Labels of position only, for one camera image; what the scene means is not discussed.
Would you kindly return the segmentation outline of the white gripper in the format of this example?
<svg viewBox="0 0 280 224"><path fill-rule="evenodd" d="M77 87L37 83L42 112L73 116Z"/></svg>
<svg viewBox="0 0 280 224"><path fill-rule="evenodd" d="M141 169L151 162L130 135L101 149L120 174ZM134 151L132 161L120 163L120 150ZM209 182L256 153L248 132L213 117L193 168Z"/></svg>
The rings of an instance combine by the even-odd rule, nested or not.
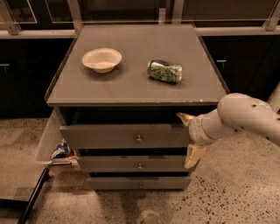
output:
<svg viewBox="0 0 280 224"><path fill-rule="evenodd" d="M193 116L178 112L176 116L185 126L189 126L189 136L195 144L190 144L187 149L185 168L193 168L202 158L207 148L214 140L204 131L202 121L204 115Z"/></svg>

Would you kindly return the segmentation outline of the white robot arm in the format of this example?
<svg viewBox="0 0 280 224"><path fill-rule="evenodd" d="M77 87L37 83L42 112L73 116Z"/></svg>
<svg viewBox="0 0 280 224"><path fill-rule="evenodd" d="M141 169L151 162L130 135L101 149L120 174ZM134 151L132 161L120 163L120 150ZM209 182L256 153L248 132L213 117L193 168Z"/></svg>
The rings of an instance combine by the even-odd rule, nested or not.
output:
<svg viewBox="0 0 280 224"><path fill-rule="evenodd" d="M280 115L267 102L246 94L227 94L220 99L217 109L207 114L177 113L177 116L189 130L186 169L199 162L208 145L244 130L280 145Z"/></svg>

